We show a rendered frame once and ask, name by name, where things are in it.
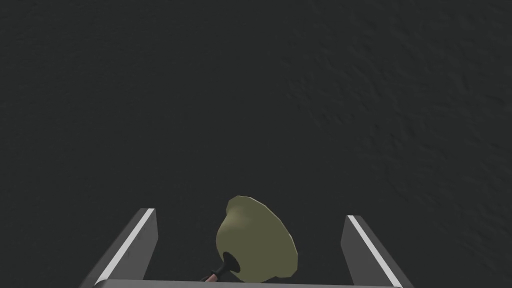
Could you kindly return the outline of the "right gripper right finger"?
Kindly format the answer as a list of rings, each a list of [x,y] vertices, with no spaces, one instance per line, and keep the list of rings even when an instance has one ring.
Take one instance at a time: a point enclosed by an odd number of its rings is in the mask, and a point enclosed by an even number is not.
[[[340,246],[355,286],[414,288],[360,215],[346,215]]]

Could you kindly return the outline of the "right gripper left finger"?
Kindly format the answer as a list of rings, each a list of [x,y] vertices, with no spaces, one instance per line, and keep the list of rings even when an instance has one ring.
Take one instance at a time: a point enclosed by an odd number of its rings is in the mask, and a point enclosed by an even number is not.
[[[143,280],[158,241],[154,208],[139,209],[88,273],[79,288],[106,280]]]

